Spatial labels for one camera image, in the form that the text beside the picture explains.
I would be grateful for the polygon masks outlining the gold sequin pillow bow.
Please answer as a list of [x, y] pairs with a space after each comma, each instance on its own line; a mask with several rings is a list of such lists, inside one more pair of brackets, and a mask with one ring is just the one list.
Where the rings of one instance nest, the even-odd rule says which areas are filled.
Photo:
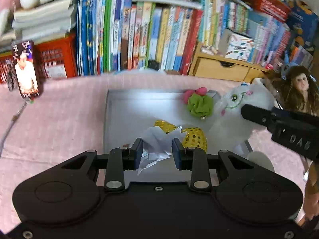
[[[156, 120], [154, 126], [158, 126], [161, 130], [168, 134], [177, 129], [177, 127], [164, 120]], [[206, 135], [203, 130], [199, 127], [182, 128], [180, 133], [186, 133], [182, 140], [182, 145], [185, 148], [197, 147], [205, 152], [208, 150], [208, 143]]]

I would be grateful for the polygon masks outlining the white plush cat toy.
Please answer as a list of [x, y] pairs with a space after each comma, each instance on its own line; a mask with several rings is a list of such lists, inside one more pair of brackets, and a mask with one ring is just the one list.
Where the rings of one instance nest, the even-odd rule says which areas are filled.
[[262, 126], [241, 115], [245, 104], [271, 110], [275, 98], [262, 83], [241, 84], [225, 94], [214, 106], [213, 123], [207, 133], [208, 148], [232, 150], [248, 140]]

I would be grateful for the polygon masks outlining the white paper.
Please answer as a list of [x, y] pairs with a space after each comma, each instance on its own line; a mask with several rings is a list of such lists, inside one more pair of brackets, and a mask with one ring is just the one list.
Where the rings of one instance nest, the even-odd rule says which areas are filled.
[[142, 134], [143, 151], [137, 175], [157, 164], [157, 162], [169, 159], [172, 156], [172, 141], [177, 138], [182, 142], [186, 135], [186, 131], [182, 132], [182, 126], [169, 133], [164, 132], [158, 126], [146, 129]]

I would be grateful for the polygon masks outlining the pink green scrunchie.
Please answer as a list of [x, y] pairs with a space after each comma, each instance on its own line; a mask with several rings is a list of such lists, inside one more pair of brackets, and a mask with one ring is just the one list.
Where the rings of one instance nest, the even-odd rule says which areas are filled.
[[208, 95], [208, 90], [205, 87], [186, 90], [183, 93], [183, 102], [193, 117], [206, 118], [213, 113], [214, 100]]

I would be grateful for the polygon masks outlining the long-haired doll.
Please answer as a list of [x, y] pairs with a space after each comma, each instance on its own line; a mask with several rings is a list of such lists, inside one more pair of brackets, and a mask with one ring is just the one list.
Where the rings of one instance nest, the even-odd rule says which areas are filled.
[[288, 111], [301, 112], [318, 117], [318, 86], [304, 66], [293, 66], [286, 79], [273, 79], [279, 93], [279, 103]]

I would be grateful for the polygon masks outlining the white paper cup with drawing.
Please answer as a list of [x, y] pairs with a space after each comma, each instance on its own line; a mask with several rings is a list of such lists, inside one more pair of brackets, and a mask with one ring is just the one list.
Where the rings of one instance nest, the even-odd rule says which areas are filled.
[[262, 152], [259, 152], [259, 151], [250, 152], [247, 155], [247, 159], [267, 170], [270, 170], [272, 172], [275, 171], [271, 160]]

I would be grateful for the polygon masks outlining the pink striped tablecloth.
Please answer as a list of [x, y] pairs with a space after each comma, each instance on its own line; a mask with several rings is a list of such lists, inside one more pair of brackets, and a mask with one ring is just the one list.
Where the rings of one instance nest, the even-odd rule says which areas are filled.
[[12, 116], [23, 100], [1, 86], [1, 134], [10, 130], [1, 156], [1, 230], [20, 222], [12, 204], [14, 189], [24, 180], [87, 149], [102, 151], [108, 90], [129, 88], [190, 90], [206, 87], [226, 94], [234, 81], [164, 74], [105, 74], [48, 80], [43, 94], [27, 105], [17, 122]]

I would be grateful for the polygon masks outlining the white patterned label box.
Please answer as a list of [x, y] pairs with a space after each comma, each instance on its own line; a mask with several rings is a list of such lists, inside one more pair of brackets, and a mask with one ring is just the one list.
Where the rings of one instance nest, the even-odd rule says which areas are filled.
[[254, 48], [254, 40], [245, 35], [235, 33], [230, 29], [224, 31], [224, 36], [224, 57], [238, 61], [248, 61], [251, 51]]

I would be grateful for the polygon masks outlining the wooden drawer organizer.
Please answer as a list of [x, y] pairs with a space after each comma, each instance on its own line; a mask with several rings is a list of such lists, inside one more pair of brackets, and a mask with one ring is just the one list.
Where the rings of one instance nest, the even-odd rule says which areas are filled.
[[260, 65], [214, 55], [201, 43], [197, 43], [188, 75], [252, 83], [255, 78], [264, 78], [270, 72]]

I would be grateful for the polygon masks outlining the blue cardboard box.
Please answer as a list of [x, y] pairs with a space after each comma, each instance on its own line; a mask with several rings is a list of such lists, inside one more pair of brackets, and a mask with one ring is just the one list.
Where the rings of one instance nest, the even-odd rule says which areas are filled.
[[301, 0], [293, 0], [288, 2], [290, 13], [286, 20], [286, 24], [291, 30], [297, 32], [297, 36], [301, 40], [301, 45], [310, 47], [315, 38], [318, 26], [318, 15], [311, 10], [309, 5]]

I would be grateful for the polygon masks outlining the red basket on top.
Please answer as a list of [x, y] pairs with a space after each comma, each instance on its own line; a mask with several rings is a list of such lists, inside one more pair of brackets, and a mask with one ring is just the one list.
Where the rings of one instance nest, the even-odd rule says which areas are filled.
[[273, 16], [284, 23], [291, 12], [290, 7], [281, 0], [244, 0], [252, 9]]

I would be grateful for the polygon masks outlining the red plastic crate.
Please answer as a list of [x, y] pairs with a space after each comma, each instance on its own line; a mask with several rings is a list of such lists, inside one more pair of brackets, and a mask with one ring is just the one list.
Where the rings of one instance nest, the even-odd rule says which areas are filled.
[[78, 76], [76, 66], [76, 34], [44, 43], [32, 43], [31, 59], [40, 78], [73, 78]]

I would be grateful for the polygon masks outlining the row of upright books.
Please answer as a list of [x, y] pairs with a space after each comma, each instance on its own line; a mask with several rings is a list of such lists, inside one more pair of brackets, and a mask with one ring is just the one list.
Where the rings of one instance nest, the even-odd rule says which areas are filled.
[[246, 62], [268, 69], [281, 58], [311, 65], [314, 40], [310, 47], [301, 45], [286, 21], [244, 0], [79, 0], [77, 72], [148, 69], [155, 60], [159, 71], [187, 75], [197, 43], [224, 57], [226, 29], [254, 40]]

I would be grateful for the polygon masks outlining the smartphone on stand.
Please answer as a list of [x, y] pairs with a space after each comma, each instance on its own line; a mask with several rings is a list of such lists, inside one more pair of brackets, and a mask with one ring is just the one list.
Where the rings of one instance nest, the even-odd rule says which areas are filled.
[[12, 43], [12, 55], [21, 96], [23, 98], [39, 96], [38, 74], [33, 62], [33, 42], [26, 40]]

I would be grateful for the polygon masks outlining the stack of books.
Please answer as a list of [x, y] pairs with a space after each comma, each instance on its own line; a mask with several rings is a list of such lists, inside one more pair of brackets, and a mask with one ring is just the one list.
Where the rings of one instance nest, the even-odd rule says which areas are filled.
[[1, 49], [14, 42], [35, 44], [65, 37], [77, 25], [78, 0], [20, 0], [20, 7], [1, 10]]

